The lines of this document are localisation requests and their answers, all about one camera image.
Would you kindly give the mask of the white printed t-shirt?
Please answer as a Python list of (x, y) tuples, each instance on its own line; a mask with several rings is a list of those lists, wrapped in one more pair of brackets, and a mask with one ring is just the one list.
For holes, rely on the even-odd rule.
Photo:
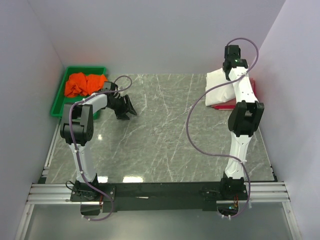
[[(218, 85), (222, 85), (227, 83), (225, 72), (222, 68), (214, 70), (212, 72), (208, 72), (206, 74), (206, 87), (205, 90), (208, 91), (209, 89), (216, 87)], [(224, 85), (218, 88), (211, 90), (205, 96), (205, 105), (207, 107), (224, 104), (231, 100), (235, 99), (235, 91), (231, 84)]]

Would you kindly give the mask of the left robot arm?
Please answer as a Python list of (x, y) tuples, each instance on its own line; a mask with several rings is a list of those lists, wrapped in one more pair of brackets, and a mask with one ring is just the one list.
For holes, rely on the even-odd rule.
[(100, 195), (98, 174), (93, 164), (91, 140), (94, 135), (94, 114), (111, 109), (118, 120), (129, 120), (128, 114), (137, 115), (130, 97), (122, 94), (114, 82), (104, 83), (101, 90), (75, 103), (66, 103), (60, 124), (60, 136), (72, 151), (76, 167), (74, 187), (88, 201)]

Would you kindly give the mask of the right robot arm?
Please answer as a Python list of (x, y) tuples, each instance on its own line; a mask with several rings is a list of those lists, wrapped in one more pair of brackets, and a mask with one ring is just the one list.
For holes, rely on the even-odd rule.
[(230, 200), (246, 193), (245, 162), (249, 143), (257, 131), (265, 106), (254, 93), (249, 75), (248, 63), (241, 58), (238, 45), (227, 45), (224, 50), (222, 70), (232, 82), (236, 104), (228, 118), (231, 133), (230, 157), (221, 179), (219, 193)]

